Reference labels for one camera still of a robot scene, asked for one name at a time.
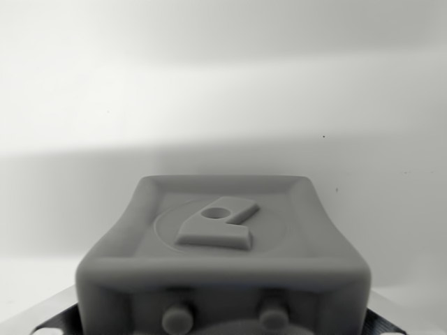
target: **gray plastic object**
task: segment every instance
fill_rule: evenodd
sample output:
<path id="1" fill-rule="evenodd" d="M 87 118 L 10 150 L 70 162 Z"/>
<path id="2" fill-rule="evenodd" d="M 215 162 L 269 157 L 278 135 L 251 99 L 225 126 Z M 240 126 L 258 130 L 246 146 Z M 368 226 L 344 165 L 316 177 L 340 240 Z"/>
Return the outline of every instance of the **gray plastic object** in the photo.
<path id="1" fill-rule="evenodd" d="M 85 335 L 357 335 L 370 280 L 286 176 L 145 177 L 76 274 Z"/>

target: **white backdrop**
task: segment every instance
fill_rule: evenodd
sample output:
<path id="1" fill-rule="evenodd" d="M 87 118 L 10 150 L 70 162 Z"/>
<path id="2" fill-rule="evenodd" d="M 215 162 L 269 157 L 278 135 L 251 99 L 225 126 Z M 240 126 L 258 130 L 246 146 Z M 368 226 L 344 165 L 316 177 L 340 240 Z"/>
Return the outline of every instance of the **white backdrop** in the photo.
<path id="1" fill-rule="evenodd" d="M 447 329 L 445 1 L 0 0 L 0 320 L 150 174 L 312 179 L 373 285 Z"/>

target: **knob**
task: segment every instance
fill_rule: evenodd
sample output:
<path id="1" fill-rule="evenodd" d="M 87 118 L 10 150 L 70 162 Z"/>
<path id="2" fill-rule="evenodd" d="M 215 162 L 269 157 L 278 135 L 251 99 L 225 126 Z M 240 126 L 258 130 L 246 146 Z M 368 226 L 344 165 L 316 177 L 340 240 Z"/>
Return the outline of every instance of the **knob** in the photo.
<path id="1" fill-rule="evenodd" d="M 265 302 L 259 311 L 259 322 L 267 331 L 279 331 L 288 325 L 287 308 L 278 301 Z"/>
<path id="2" fill-rule="evenodd" d="M 191 310 L 184 304 L 169 307 L 161 319 L 163 330 L 169 335 L 186 335 L 192 329 L 194 319 Z"/>

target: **3d printed part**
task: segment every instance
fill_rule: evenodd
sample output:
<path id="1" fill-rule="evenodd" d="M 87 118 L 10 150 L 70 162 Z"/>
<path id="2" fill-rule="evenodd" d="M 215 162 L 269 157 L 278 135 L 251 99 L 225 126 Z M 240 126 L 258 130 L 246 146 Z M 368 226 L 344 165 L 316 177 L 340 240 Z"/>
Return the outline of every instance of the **3d printed part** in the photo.
<path id="1" fill-rule="evenodd" d="M 370 272 L 307 178 L 157 176 L 76 285 L 85 335 L 358 335 Z"/>

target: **hole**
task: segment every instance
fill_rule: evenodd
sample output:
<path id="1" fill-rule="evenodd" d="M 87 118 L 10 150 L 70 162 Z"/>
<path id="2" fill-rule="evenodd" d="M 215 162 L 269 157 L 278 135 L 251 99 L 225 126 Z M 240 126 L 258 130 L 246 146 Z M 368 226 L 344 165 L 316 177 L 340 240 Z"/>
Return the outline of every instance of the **hole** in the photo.
<path id="1" fill-rule="evenodd" d="M 221 207 L 207 208 L 202 212 L 205 218 L 226 218 L 230 214 L 231 212 L 229 210 Z"/>

